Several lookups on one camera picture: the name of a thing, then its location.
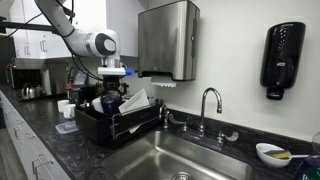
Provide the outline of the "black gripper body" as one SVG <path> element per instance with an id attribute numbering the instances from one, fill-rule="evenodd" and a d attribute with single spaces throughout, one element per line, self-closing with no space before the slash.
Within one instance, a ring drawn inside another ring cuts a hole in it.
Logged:
<path id="1" fill-rule="evenodd" d="M 122 92 L 119 90 L 121 76 L 117 75 L 104 75 L 103 87 L 105 92 L 117 91 L 119 94 Z"/>

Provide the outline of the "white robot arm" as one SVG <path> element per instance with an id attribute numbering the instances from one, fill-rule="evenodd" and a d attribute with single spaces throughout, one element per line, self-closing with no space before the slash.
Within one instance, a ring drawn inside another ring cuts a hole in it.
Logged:
<path id="1" fill-rule="evenodd" d="M 48 22 L 62 37 L 69 51 L 79 57 L 100 57 L 102 66 L 98 74 L 103 76 L 105 92 L 118 91 L 119 79 L 127 75 L 120 63 L 120 38 L 111 29 L 96 32 L 77 30 L 65 15 L 62 0 L 34 0 Z"/>

